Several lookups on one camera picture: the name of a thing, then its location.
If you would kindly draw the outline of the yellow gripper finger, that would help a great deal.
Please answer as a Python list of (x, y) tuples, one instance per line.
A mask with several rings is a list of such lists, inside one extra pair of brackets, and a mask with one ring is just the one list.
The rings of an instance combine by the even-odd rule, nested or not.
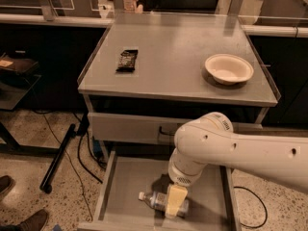
[(188, 194), (186, 187), (171, 184), (167, 189), (167, 204), (165, 210), (165, 216), (167, 218), (175, 218), (177, 213), (184, 203), (185, 198)]

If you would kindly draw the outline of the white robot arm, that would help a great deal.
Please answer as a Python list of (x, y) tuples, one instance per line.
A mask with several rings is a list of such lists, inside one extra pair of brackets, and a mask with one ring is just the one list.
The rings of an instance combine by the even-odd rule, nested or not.
[(218, 165), (308, 192), (307, 138), (238, 134), (227, 116), (212, 112), (180, 126), (174, 145), (168, 175), (184, 189), (207, 165)]

